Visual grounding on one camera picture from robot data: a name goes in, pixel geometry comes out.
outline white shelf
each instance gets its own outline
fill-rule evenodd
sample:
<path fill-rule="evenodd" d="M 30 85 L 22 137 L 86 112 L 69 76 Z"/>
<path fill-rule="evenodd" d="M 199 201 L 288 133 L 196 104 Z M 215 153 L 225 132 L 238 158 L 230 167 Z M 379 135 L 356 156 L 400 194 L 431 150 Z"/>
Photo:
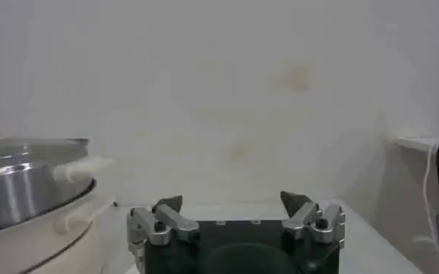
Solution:
<path fill-rule="evenodd" d="M 423 151 L 424 153 L 428 153 L 428 149 L 430 146 L 439 144 L 439 137 L 399 137 L 397 138 L 395 143 L 402 147 L 407 147 L 412 150 L 419 150 Z"/>

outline black device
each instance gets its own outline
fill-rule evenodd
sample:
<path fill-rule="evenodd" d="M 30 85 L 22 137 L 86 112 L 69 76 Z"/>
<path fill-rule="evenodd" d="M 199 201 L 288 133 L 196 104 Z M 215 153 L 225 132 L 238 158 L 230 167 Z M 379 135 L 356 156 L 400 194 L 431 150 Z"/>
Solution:
<path fill-rule="evenodd" d="M 345 215 L 303 195 L 281 193 L 287 220 L 195 221 L 182 197 L 134 208 L 128 243 L 141 274 L 338 274 Z"/>

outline white bowl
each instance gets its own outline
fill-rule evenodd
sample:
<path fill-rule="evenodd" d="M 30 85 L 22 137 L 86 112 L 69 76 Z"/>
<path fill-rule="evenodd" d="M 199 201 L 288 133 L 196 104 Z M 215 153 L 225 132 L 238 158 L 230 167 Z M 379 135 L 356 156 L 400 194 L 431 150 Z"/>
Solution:
<path fill-rule="evenodd" d="M 0 273 L 23 273 L 77 240 L 113 202 L 92 192 L 62 208 L 0 230 Z"/>
<path fill-rule="evenodd" d="M 30 274 L 100 274 L 102 266 L 101 242 L 93 223 L 80 239 Z"/>

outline silver bracket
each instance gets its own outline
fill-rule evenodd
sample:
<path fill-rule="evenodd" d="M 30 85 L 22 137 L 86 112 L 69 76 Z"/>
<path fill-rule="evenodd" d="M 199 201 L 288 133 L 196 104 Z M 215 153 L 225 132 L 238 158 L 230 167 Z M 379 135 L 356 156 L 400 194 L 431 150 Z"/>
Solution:
<path fill-rule="evenodd" d="M 329 205 L 322 211 L 316 203 L 305 203 L 292 218 L 283 220 L 282 226 L 296 240 L 303 239 L 307 231 L 316 243 L 337 241 L 344 248 L 345 213 L 339 205 Z"/>
<path fill-rule="evenodd" d="M 128 241 L 135 245 L 148 240 L 154 246 L 164 246 L 171 240 L 171 228 L 155 218 L 146 208 L 134 208 L 127 218 Z"/>
<path fill-rule="evenodd" d="M 320 221 L 310 225 L 314 241 L 331 243 L 336 240 L 343 248 L 345 242 L 345 213 L 341 207 L 339 205 L 327 206 Z"/>
<path fill-rule="evenodd" d="M 318 214 L 318 205 L 316 203 L 305 203 L 299 210 L 288 220 L 282 221 L 284 229 L 291 233 L 296 240 L 304 237 L 306 227 L 320 215 Z"/>
<path fill-rule="evenodd" d="M 177 233 L 179 240 L 191 241 L 199 232 L 198 222 L 186 219 L 166 204 L 158 205 L 154 214 Z"/>

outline metal bowl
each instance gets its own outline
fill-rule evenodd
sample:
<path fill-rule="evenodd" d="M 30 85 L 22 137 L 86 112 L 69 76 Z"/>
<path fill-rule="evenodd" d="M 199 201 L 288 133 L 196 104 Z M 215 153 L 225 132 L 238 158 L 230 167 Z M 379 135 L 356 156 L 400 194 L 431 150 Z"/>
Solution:
<path fill-rule="evenodd" d="M 0 229 L 64 206 L 90 192 L 92 178 L 59 182 L 58 166 L 88 155 L 87 139 L 0 140 Z"/>

